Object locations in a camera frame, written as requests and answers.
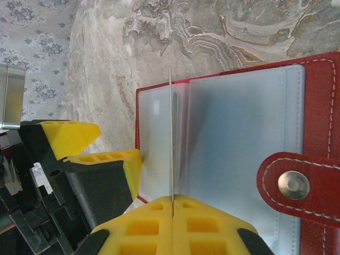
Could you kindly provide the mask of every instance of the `patterned wall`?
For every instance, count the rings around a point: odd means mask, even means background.
[[[0,0],[0,63],[25,69],[23,120],[58,118],[76,0]]]

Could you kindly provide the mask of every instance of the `leather strap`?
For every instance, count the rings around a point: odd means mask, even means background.
[[[278,179],[286,171],[302,173],[310,182],[309,194],[300,200],[283,196]],[[285,214],[340,228],[340,161],[290,152],[268,157],[257,175],[258,190],[266,203]]]
[[[338,229],[301,220],[300,255],[335,255]]]

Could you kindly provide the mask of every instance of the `gray marble countertop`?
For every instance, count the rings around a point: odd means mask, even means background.
[[[339,1],[82,0],[61,118],[100,125],[90,152],[134,147],[135,90],[339,50]]]

